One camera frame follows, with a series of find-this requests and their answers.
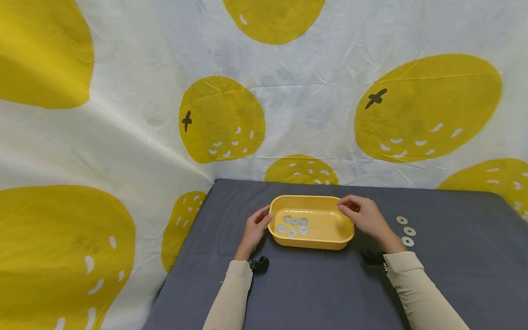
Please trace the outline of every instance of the tray rim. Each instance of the tray rim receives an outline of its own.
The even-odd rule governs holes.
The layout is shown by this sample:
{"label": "tray rim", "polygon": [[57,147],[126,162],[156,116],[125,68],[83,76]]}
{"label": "tray rim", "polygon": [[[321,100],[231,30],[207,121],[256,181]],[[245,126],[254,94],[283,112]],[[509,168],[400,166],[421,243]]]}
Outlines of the tray rim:
{"label": "tray rim", "polygon": [[[335,197],[335,196],[318,196],[318,195],[281,195],[281,196],[277,196],[273,199],[273,201],[271,201],[271,204],[270,204],[270,207],[269,207],[269,212],[272,213],[271,211],[273,210],[273,203],[275,203],[275,201],[281,197],[317,197],[317,198],[331,198],[331,199],[335,199],[335,200],[338,200],[340,201],[341,199],[339,197]],[[347,243],[347,242],[350,242],[350,240],[352,240],[352,238],[354,238],[355,234],[356,234],[356,228],[355,228],[355,224],[352,220],[348,219],[351,223],[352,223],[352,234],[342,240],[342,241],[328,241],[328,240],[315,240],[315,239],[303,239],[302,237],[279,237],[277,235],[274,234],[274,232],[271,230],[271,222],[268,223],[268,231],[269,233],[274,237],[274,238],[278,238],[278,239],[281,239],[281,240],[291,240],[291,241],[303,241],[303,242],[321,242],[321,243],[335,243],[335,244],[342,244],[342,243]]]}

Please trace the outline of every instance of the yellow orange print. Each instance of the yellow orange print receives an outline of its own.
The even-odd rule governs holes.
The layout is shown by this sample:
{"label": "yellow orange print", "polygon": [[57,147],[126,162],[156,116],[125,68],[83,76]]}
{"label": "yellow orange print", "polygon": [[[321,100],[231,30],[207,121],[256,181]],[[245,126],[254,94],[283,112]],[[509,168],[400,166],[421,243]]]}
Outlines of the yellow orange print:
{"label": "yellow orange print", "polygon": [[339,184],[334,170],[316,158],[290,155],[271,164],[264,181],[300,184]]}
{"label": "yellow orange print", "polygon": [[520,159],[492,159],[465,168],[445,179],[438,189],[495,193],[528,221],[528,163]]}
{"label": "yellow orange print", "polygon": [[191,191],[178,198],[172,209],[162,242],[162,264],[167,272],[171,271],[174,261],[189,234],[194,218],[202,207],[206,194],[201,191]]}
{"label": "yellow orange print", "polygon": [[0,315],[10,330],[98,330],[130,276],[135,226],[115,197],[59,185],[0,191]]}
{"label": "yellow orange print", "polygon": [[267,44],[285,44],[303,35],[315,22],[325,0],[223,0],[238,28]]}
{"label": "yellow orange print", "polygon": [[0,99],[70,109],[89,99],[93,45],[74,0],[2,0]]}
{"label": "yellow orange print", "polygon": [[388,162],[446,155],[484,127],[501,93],[497,70],[475,56],[443,54],[406,63],[382,76],[359,102],[357,144]]}
{"label": "yellow orange print", "polygon": [[265,132],[259,101],[232,79],[200,79],[183,96],[180,136],[198,163],[249,156],[260,147]]}

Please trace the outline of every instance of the gray tablecloth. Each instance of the gray tablecloth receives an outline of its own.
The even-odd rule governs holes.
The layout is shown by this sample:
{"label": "gray tablecloth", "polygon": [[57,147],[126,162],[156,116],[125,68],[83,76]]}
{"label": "gray tablecloth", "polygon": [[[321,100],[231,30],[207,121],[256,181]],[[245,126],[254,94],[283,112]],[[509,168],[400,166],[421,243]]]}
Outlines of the gray tablecloth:
{"label": "gray tablecloth", "polygon": [[[527,329],[528,225],[490,193],[217,180],[198,214],[144,330],[201,329],[242,237],[246,218],[280,195],[357,194],[376,201],[390,227],[409,220],[429,277],[471,329]],[[347,248],[287,248],[267,233],[255,259],[244,329],[407,329],[379,267],[360,251],[378,249],[356,232]]]}

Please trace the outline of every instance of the forearm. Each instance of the forearm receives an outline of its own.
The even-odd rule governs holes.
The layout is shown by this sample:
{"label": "forearm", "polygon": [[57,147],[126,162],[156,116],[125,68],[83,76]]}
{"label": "forearm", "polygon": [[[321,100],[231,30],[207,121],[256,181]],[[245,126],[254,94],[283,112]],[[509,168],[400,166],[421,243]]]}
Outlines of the forearm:
{"label": "forearm", "polygon": [[253,272],[247,261],[233,260],[205,320],[203,330],[242,330]]}
{"label": "forearm", "polygon": [[387,277],[413,330],[469,329],[423,270],[414,252],[385,254]]}

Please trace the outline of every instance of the black clamp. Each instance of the black clamp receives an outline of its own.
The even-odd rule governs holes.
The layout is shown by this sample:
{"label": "black clamp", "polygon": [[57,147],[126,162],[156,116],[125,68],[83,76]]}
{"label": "black clamp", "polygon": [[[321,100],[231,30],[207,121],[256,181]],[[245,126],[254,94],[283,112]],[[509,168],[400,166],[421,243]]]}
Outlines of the black clamp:
{"label": "black clamp", "polygon": [[372,252],[371,250],[363,250],[361,251],[361,257],[363,257],[363,260],[365,260],[365,263],[367,265],[383,265],[385,268],[385,271],[387,271],[387,264],[385,263],[385,259],[383,255],[385,252]]}
{"label": "black clamp", "polygon": [[249,259],[248,262],[253,274],[265,273],[269,267],[269,259],[266,257],[260,257],[259,261]]}

